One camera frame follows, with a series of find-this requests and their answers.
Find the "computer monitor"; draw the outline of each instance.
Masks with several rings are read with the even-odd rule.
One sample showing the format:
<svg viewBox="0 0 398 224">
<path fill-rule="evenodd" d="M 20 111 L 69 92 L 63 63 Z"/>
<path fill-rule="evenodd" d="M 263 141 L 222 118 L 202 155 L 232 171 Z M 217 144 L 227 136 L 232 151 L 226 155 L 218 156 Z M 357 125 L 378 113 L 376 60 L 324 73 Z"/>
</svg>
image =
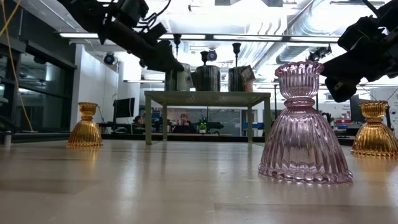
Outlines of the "computer monitor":
<svg viewBox="0 0 398 224">
<path fill-rule="evenodd" d="M 129 118 L 134 114 L 135 98 L 114 101 L 114 112 L 116 118 Z"/>
<path fill-rule="evenodd" d="M 359 95 L 354 95 L 349 99 L 349 106 L 351 108 L 351 122 L 365 122 L 365 117 L 362 115 L 361 107 L 359 103 L 368 100 L 359 99 Z"/>
</svg>

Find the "yellow cable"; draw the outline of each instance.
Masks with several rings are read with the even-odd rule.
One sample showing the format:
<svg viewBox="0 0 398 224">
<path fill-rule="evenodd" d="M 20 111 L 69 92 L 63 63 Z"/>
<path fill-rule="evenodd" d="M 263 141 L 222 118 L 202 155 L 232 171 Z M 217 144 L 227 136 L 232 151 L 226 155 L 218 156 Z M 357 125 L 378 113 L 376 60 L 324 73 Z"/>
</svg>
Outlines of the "yellow cable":
<svg viewBox="0 0 398 224">
<path fill-rule="evenodd" d="M 8 18 L 8 20 L 5 20 L 5 21 L 4 21 L 5 24 L 4 24 L 4 27 L 3 27 L 3 28 L 1 29 L 1 31 L 0 31 L 0 37 L 2 36 L 2 34 L 4 33 L 4 31 L 8 28 L 8 24 L 11 22 L 11 19 L 14 17 L 14 14 L 17 12 L 20 3 L 21 3 L 21 0 L 19 0 L 19 1 L 17 2 L 17 5 L 15 6 L 13 12 L 11 13 L 10 18 Z"/>
<path fill-rule="evenodd" d="M 21 100 L 22 109 L 24 110 L 26 120 L 27 120 L 27 122 L 29 123 L 30 130 L 33 131 L 32 123 L 30 122 L 30 119 L 29 119 L 29 117 L 28 117 L 28 115 L 27 115 L 27 113 L 26 113 L 24 100 L 22 99 L 22 94 L 19 92 L 18 77 L 17 77 L 17 72 L 16 72 L 16 69 L 15 69 L 15 65 L 14 65 L 14 59 L 13 59 L 13 57 L 12 57 L 10 36 L 9 36 L 9 33 L 8 33 L 8 23 L 9 23 L 9 21 L 11 21 L 13 15 L 15 14 L 14 12 L 17 11 L 20 2 L 21 2 L 21 0 L 18 1 L 17 6 L 15 7 L 14 11 L 11 13 L 10 18 L 8 19 L 8 21 L 7 21 L 7 18 L 6 18 L 6 7 L 4 6 L 4 2 L 2 3 L 2 14 L 3 14 L 4 22 L 5 22 L 5 25 L 4 25 L 4 27 L 3 27 L 3 30 L 6 30 L 7 43 L 8 43 L 8 50 L 9 50 L 10 59 L 11 59 L 11 67 L 12 67 L 12 72 L 13 72 L 13 74 L 14 74 L 15 84 L 16 84 L 16 86 L 17 86 L 17 91 L 18 91 L 18 93 L 19 93 L 19 99 Z"/>
</svg>

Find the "ceiling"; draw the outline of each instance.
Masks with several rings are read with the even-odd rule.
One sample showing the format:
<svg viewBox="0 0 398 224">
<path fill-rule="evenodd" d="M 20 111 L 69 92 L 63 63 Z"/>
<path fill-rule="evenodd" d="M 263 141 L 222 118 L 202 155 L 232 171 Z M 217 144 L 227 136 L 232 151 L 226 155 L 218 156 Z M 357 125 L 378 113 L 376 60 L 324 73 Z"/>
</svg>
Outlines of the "ceiling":
<svg viewBox="0 0 398 224">
<path fill-rule="evenodd" d="M 162 10 L 167 0 L 146 0 L 146 3 L 150 15 Z M 59 32 L 85 32 L 57 1 L 22 0 L 22 6 Z M 268 7 L 262 0 L 171 0 L 169 8 L 158 17 L 157 22 L 163 23 L 168 33 L 341 35 L 346 27 L 355 23 L 361 16 L 371 14 L 366 6 L 335 5 L 331 4 L 331 0 L 284 0 L 283 7 Z M 85 44 L 86 50 L 95 52 L 96 55 L 104 54 L 106 51 L 124 51 L 111 41 L 107 41 L 104 46 L 97 40 L 72 41 Z M 208 64 L 223 68 L 233 67 L 235 56 L 232 43 L 182 41 L 179 45 L 178 60 L 189 63 L 192 67 L 200 66 L 200 51 L 215 49 L 218 59 Z M 278 66 L 276 58 L 285 61 L 305 60 L 308 51 L 319 46 L 243 42 L 238 64 L 251 65 L 256 78 L 262 82 L 270 82 L 274 79 L 274 70 Z M 329 55 L 323 61 L 345 52 L 336 44 L 332 44 L 331 47 L 333 55 Z M 162 79 L 164 76 L 153 71 L 144 71 L 144 75 L 147 79 Z"/>
</svg>

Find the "man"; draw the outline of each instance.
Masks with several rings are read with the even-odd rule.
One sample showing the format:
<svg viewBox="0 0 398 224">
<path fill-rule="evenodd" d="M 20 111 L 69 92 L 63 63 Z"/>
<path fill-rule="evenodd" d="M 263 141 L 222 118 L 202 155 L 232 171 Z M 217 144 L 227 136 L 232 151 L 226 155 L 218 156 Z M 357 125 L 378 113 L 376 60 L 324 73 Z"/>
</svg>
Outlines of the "man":
<svg viewBox="0 0 398 224">
<path fill-rule="evenodd" d="M 180 116 L 181 118 L 181 125 L 178 125 L 174 128 L 173 132 L 174 133 L 196 133 L 197 130 L 191 123 L 191 121 L 188 120 L 188 114 L 183 113 Z"/>
</svg>

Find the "wooden table surface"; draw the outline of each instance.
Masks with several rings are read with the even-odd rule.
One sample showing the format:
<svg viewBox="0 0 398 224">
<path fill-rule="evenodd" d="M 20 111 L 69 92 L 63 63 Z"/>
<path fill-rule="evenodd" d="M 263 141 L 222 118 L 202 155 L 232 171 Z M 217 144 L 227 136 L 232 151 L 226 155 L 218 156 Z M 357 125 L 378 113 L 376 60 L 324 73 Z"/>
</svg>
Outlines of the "wooden table surface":
<svg viewBox="0 0 398 224">
<path fill-rule="evenodd" d="M 259 176 L 248 143 L 66 142 L 0 150 L 0 223 L 398 223 L 398 160 L 354 158 L 352 184 Z"/>
</svg>

